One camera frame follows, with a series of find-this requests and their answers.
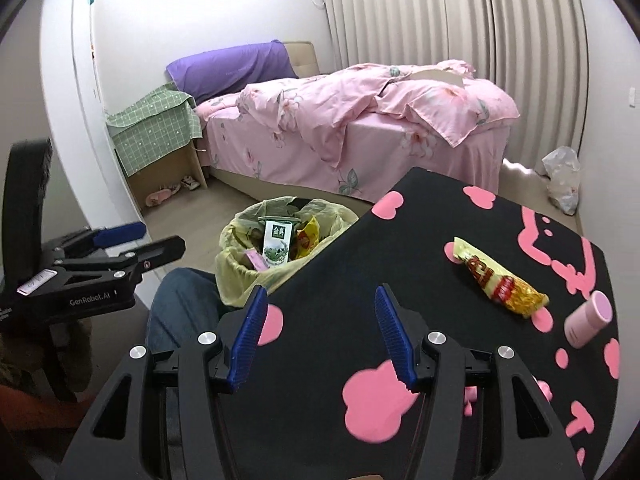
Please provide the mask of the yellow noodle snack bag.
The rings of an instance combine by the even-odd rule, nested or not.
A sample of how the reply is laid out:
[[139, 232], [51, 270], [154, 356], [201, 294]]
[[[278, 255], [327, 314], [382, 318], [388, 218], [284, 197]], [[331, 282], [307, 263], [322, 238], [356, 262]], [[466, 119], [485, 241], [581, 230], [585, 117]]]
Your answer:
[[548, 306], [549, 297], [546, 294], [538, 292], [531, 284], [506, 270], [466, 240], [455, 237], [452, 253], [469, 270], [485, 295], [496, 304], [501, 304], [523, 318], [530, 318], [535, 312]]

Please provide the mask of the green white milk pouch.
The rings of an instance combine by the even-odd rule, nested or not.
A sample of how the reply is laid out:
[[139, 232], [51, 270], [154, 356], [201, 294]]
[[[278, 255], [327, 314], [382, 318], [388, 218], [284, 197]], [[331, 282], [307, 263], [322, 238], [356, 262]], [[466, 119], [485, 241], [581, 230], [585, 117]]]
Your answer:
[[288, 263], [291, 258], [292, 241], [300, 220], [293, 217], [265, 216], [258, 219], [264, 228], [262, 256], [269, 267]]

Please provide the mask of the pink pig toy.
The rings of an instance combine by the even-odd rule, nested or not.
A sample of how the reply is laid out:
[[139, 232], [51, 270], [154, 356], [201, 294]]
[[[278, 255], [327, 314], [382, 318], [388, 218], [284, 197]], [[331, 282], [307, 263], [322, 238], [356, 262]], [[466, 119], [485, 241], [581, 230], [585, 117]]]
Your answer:
[[463, 414], [465, 417], [473, 415], [474, 404], [477, 402], [478, 388], [477, 386], [469, 386], [464, 388], [463, 396]]

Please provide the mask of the pink tissue pack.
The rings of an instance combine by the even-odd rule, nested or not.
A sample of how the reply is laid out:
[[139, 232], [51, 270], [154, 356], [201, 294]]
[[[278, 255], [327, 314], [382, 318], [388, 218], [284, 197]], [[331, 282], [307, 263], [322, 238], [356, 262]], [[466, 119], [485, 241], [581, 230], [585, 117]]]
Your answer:
[[269, 269], [269, 264], [266, 263], [265, 258], [255, 248], [247, 249], [244, 252], [244, 256], [256, 272], [264, 272]]

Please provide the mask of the yellow red snack packet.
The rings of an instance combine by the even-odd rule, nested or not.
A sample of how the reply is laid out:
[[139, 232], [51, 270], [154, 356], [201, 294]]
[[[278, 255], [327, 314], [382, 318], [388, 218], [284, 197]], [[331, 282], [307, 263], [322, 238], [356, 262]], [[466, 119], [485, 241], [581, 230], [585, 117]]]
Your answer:
[[296, 232], [296, 258], [309, 256], [320, 243], [320, 224], [316, 217], [308, 220], [304, 226]]

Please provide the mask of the pink slippers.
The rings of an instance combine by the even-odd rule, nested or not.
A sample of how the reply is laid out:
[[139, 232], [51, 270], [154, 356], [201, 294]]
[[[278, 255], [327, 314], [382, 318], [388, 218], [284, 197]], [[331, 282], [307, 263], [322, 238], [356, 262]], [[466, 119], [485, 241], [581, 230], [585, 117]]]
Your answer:
[[179, 182], [162, 186], [159, 190], [146, 196], [144, 204], [148, 208], [157, 207], [170, 200], [172, 196], [175, 196], [181, 190], [195, 191], [200, 186], [201, 183], [195, 180], [194, 177], [185, 176]]

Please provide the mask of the person's jeans leg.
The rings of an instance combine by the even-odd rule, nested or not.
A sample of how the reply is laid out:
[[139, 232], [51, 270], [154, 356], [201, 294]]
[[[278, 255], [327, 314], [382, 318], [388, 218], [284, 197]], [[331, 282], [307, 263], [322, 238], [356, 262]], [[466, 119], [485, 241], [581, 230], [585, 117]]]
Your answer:
[[145, 347], [171, 351], [212, 332], [228, 312], [214, 274], [191, 268], [171, 270], [160, 282], [151, 304]]

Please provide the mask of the wooden nightstand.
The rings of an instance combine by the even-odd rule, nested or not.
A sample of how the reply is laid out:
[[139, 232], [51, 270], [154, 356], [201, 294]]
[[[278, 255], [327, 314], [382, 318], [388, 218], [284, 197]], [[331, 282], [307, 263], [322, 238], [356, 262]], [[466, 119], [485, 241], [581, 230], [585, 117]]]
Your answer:
[[126, 177], [126, 181], [138, 209], [143, 210], [146, 208], [146, 196], [162, 186], [179, 183], [185, 176], [192, 177], [202, 188], [207, 188], [206, 177], [193, 142], [153, 162], [131, 177]]

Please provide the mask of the green checked cloth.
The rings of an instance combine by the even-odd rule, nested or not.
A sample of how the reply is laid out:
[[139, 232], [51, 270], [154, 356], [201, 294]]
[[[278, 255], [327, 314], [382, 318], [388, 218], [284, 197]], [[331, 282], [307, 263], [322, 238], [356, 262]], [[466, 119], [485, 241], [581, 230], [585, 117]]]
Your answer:
[[107, 116], [107, 131], [127, 177], [201, 139], [195, 107], [192, 96], [170, 82]]

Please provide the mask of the black pink patterned tablecloth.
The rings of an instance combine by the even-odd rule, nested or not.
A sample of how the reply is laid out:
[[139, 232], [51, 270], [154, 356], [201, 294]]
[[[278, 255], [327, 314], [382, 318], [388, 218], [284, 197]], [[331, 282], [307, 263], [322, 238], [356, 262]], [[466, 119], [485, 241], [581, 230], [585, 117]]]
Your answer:
[[[547, 307], [530, 318], [491, 301], [461, 261], [454, 238], [480, 249], [538, 292]], [[397, 378], [374, 312], [375, 291], [462, 347], [512, 348], [550, 402], [584, 475], [593, 478], [612, 427], [620, 360], [608, 324], [580, 349], [565, 319], [612, 283], [602, 250], [535, 211], [420, 168], [334, 242], [267, 292], [268, 312], [247, 381], [220, 398], [238, 467], [235, 479], [405, 476], [426, 397]], [[171, 476], [186, 478], [178, 396], [166, 396]], [[451, 479], [474, 479], [480, 399], [463, 419]]]

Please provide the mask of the pink cylinder container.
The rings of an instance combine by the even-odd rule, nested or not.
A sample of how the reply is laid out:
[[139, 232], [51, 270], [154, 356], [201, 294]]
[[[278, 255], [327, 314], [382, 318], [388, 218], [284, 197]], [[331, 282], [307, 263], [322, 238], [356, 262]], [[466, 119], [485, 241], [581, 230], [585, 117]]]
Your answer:
[[585, 347], [613, 319], [613, 307], [608, 296], [595, 290], [564, 322], [564, 334], [575, 349]]

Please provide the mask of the purple pillow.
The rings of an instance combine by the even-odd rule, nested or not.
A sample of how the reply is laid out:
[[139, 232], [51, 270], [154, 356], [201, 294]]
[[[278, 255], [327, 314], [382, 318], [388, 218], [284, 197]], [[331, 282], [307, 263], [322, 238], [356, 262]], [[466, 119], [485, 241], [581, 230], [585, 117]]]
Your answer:
[[248, 84], [296, 78], [288, 51], [279, 40], [217, 49], [178, 58], [166, 73], [198, 104], [243, 90]]

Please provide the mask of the pink floral bed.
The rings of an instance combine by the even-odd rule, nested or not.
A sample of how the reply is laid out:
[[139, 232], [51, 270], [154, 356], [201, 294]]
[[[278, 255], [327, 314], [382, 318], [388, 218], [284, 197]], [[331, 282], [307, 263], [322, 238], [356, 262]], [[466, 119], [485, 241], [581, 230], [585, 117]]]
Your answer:
[[213, 170], [370, 203], [413, 167], [496, 192], [520, 118], [460, 60], [258, 82], [195, 113]]

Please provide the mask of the white plastic bag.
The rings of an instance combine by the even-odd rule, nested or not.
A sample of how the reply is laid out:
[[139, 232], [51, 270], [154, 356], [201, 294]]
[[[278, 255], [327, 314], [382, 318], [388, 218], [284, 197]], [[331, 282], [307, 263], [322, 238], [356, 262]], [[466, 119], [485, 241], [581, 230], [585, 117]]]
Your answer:
[[580, 162], [569, 146], [560, 146], [541, 159], [548, 178], [548, 199], [567, 216], [574, 216], [579, 205]]

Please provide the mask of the beige pleated curtain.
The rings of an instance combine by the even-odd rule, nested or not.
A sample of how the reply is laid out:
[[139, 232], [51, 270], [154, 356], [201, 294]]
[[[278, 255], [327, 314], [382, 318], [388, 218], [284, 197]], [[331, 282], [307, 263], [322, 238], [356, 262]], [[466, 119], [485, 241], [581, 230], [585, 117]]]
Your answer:
[[521, 118], [506, 157], [538, 169], [578, 150], [588, 100], [580, 0], [326, 0], [336, 64], [470, 63], [512, 96]]

